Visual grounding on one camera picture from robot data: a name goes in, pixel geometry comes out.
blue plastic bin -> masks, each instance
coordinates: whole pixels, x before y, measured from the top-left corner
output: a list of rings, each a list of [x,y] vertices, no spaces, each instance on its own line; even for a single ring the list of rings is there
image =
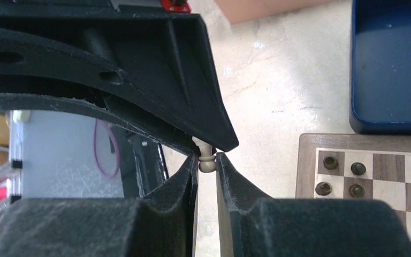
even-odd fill
[[[354,0],[350,124],[411,134],[411,1]]]

wooden chessboard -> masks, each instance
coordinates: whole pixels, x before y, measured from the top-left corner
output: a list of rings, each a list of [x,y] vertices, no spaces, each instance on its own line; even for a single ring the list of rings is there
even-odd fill
[[[327,169],[326,157],[333,157],[338,166]],[[366,172],[360,176],[352,173],[353,163],[362,163]],[[320,182],[331,185],[328,195],[316,193]],[[363,198],[388,203],[411,239],[411,137],[344,134],[300,137],[296,198],[353,198],[349,189],[354,185],[363,187]]]

white chess piece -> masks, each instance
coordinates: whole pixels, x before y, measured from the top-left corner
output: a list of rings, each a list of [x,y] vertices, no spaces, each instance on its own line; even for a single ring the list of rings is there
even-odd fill
[[[212,146],[199,138],[193,137],[193,142],[199,147],[199,169],[204,173],[211,173],[217,169],[216,157],[212,154]]]

cable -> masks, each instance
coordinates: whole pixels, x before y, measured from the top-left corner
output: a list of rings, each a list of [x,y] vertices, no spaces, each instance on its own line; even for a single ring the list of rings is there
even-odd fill
[[[105,128],[105,130],[107,131],[111,142],[114,146],[114,149],[116,151],[116,168],[114,169],[114,172],[112,174],[107,174],[103,171],[102,167],[100,166],[100,163],[98,162],[98,156],[97,156],[97,125],[100,122],[100,124]],[[116,137],[114,136],[114,133],[112,133],[111,128],[109,128],[109,125],[102,121],[102,120],[98,120],[95,119],[95,125],[94,125],[94,159],[95,159],[95,164],[97,165],[97,168],[99,170],[99,172],[107,178],[114,178],[117,173],[119,172],[120,169],[120,151],[119,151],[119,146],[117,145],[117,140]]]

gray floor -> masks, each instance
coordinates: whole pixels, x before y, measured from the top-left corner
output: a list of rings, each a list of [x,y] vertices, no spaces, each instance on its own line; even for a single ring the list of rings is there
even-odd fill
[[[351,1],[229,25],[213,0],[205,19],[221,92],[240,146],[234,166],[277,198],[295,195],[299,136],[353,133],[348,124]],[[184,156],[166,150],[170,172]],[[199,176],[196,256],[219,256],[215,174]]]

